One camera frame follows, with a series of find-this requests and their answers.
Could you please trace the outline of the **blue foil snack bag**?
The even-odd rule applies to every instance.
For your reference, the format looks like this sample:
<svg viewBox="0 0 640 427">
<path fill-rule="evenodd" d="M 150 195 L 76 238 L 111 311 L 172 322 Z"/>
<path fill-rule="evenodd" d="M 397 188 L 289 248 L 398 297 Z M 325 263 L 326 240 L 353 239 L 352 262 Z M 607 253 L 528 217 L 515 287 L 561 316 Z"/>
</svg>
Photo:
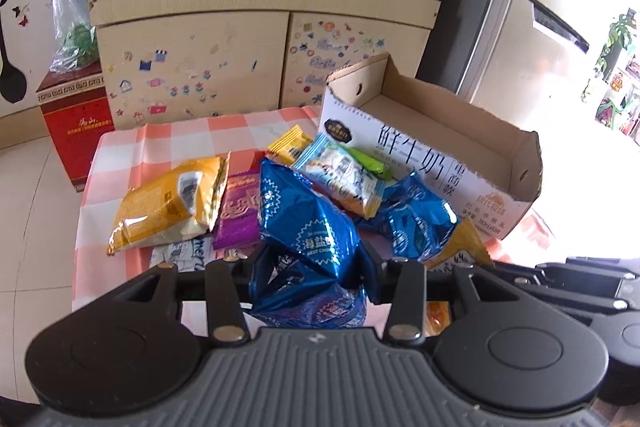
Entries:
<svg viewBox="0 0 640 427">
<path fill-rule="evenodd" d="M 253 291 L 252 314 L 282 329 L 353 329 L 367 298 L 354 272 L 354 222 L 295 170 L 260 163 L 260 236 L 274 256 L 272 277 Z"/>
<path fill-rule="evenodd" d="M 386 187 L 376 215 L 362 226 L 392 243 L 395 257 L 426 261 L 437 256 L 459 218 L 417 172 Z"/>
</svg>

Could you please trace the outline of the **yellow pastry snack packet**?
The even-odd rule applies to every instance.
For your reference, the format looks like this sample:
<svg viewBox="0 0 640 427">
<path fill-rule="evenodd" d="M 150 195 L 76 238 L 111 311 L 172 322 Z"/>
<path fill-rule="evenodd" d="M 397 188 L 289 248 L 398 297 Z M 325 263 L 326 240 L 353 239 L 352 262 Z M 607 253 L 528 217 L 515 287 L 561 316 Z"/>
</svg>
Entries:
<svg viewBox="0 0 640 427">
<path fill-rule="evenodd" d="M 449 273 L 457 265 L 492 267 L 494 262 L 473 222 L 464 219 L 457 223 L 442 250 L 423 264 L 428 271 Z"/>
</svg>

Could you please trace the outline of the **purple snack packet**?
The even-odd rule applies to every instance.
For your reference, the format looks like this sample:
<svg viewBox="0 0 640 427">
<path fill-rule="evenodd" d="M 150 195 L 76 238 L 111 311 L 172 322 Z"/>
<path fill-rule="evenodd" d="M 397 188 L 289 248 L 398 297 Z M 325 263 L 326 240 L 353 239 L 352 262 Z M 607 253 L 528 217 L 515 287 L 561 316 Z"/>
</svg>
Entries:
<svg viewBox="0 0 640 427">
<path fill-rule="evenodd" d="M 259 241 L 259 171 L 230 176 L 213 238 L 215 251 L 245 247 Z"/>
</svg>

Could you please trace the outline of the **small yellow snack packet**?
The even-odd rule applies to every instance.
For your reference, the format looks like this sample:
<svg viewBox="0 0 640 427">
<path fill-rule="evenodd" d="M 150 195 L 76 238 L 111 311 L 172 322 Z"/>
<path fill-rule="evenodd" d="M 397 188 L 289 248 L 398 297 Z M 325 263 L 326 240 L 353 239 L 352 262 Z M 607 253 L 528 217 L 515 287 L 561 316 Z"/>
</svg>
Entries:
<svg viewBox="0 0 640 427">
<path fill-rule="evenodd" d="M 312 142 L 314 139 L 306 135 L 303 129 L 296 124 L 276 141 L 273 141 L 267 147 L 267 153 L 274 161 L 285 166 L 292 166 Z"/>
</svg>

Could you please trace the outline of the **white blue printed snack packet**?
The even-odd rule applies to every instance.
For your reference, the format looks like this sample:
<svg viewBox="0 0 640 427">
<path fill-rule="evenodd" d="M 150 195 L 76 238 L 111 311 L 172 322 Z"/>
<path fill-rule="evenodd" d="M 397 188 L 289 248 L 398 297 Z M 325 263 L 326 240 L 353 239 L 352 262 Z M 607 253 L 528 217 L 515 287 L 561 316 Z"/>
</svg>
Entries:
<svg viewBox="0 0 640 427">
<path fill-rule="evenodd" d="M 186 241 L 155 246 L 152 249 L 150 265 L 172 263 L 179 272 L 204 271 L 206 265 L 216 259 L 213 236 L 201 235 Z"/>
</svg>

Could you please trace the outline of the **green snack packet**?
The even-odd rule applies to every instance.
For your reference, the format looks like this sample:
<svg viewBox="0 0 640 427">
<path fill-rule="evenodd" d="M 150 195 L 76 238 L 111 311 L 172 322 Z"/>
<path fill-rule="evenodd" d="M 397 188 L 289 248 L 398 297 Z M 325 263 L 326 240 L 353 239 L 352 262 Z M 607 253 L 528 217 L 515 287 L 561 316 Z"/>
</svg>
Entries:
<svg viewBox="0 0 640 427">
<path fill-rule="evenodd" d="M 385 182 L 393 179 L 392 170 L 390 170 L 390 166 L 386 165 L 384 161 L 376 159 L 366 153 L 361 152 L 361 150 L 356 150 L 356 148 L 349 147 L 348 153 L 352 155 L 356 161 L 360 162 L 362 167 L 376 176 L 378 179 L 384 180 Z"/>
</svg>

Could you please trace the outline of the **large yellow snack bag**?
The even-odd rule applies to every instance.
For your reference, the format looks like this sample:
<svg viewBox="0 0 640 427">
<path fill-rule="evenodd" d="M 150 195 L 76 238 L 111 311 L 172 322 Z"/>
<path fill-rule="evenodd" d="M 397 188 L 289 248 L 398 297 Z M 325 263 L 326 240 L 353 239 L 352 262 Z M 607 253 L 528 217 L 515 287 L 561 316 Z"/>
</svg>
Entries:
<svg viewBox="0 0 640 427">
<path fill-rule="evenodd" d="M 226 191 L 230 157 L 183 161 L 122 199 L 106 253 L 194 239 L 213 231 Z"/>
</svg>

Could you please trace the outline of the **white blue America snack bag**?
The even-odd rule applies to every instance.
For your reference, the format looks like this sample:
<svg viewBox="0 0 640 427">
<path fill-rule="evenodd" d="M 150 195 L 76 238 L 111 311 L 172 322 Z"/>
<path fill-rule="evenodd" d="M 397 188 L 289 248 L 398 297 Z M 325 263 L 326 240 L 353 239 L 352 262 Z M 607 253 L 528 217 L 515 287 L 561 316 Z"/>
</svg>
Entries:
<svg viewBox="0 0 640 427">
<path fill-rule="evenodd" d="M 305 148 L 292 168 L 361 218 L 373 218 L 380 208 L 385 182 L 323 133 Z"/>
</svg>

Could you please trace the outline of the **cardboard milk box tray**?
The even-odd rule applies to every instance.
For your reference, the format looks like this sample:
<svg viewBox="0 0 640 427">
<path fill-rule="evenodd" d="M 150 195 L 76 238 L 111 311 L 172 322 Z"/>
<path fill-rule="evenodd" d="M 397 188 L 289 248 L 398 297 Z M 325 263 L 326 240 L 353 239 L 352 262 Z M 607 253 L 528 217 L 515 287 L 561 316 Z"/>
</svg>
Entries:
<svg viewBox="0 0 640 427">
<path fill-rule="evenodd" d="M 390 166 L 416 172 L 454 211 L 504 239 L 538 198 L 539 136 L 454 93 L 401 75 L 388 54 L 329 75 L 319 129 Z"/>
</svg>

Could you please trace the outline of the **pink checkered tablecloth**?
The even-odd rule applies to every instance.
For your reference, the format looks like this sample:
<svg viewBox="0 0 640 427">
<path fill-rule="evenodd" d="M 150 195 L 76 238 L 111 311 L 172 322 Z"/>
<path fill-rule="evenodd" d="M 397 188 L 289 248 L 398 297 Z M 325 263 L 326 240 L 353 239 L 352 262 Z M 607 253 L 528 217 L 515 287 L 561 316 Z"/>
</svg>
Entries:
<svg viewBox="0 0 640 427">
<path fill-rule="evenodd" d="M 79 213 L 75 246 L 72 308 L 78 310 L 122 283 L 149 269 L 151 251 L 130 248 L 106 253 L 116 212 L 135 187 L 178 167 L 183 161 L 230 157 L 232 174 L 250 169 L 254 155 L 299 125 L 309 136 L 319 129 L 322 106 L 289 107 L 270 112 L 222 115 L 146 124 L 101 136 L 94 155 Z M 495 260 L 530 262 L 526 251 L 499 251 L 499 241 L 509 242 L 518 225 L 504 238 L 480 237 Z"/>
</svg>

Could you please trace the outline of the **red gift box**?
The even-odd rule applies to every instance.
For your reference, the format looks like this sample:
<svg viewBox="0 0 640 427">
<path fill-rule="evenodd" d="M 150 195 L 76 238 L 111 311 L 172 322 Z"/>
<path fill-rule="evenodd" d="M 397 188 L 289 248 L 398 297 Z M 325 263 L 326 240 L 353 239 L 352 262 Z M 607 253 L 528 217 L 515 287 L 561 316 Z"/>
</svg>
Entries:
<svg viewBox="0 0 640 427">
<path fill-rule="evenodd" d="M 82 192 L 101 136 L 114 130 L 101 65 L 48 72 L 36 95 L 68 179 Z"/>
</svg>

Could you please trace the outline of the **wooden cabinet with stickers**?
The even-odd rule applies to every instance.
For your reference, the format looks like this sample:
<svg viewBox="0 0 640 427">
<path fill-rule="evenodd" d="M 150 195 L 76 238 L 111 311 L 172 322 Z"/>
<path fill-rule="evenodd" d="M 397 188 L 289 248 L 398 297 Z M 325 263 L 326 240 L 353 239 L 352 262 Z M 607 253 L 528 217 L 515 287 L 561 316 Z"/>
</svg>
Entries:
<svg viewBox="0 0 640 427">
<path fill-rule="evenodd" d="M 334 70 L 418 71 L 437 0 L 90 0 L 114 124 L 317 105 Z"/>
</svg>

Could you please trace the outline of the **clear plastic bag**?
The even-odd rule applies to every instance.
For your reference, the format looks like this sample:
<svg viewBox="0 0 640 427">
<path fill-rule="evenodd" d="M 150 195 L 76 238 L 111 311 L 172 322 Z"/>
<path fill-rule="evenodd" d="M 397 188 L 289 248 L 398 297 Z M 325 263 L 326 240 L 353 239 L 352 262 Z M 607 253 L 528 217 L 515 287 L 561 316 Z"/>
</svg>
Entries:
<svg viewBox="0 0 640 427">
<path fill-rule="evenodd" d="M 73 72 L 99 61 L 96 28 L 90 23 L 89 0 L 52 0 L 56 51 L 51 72 Z"/>
</svg>

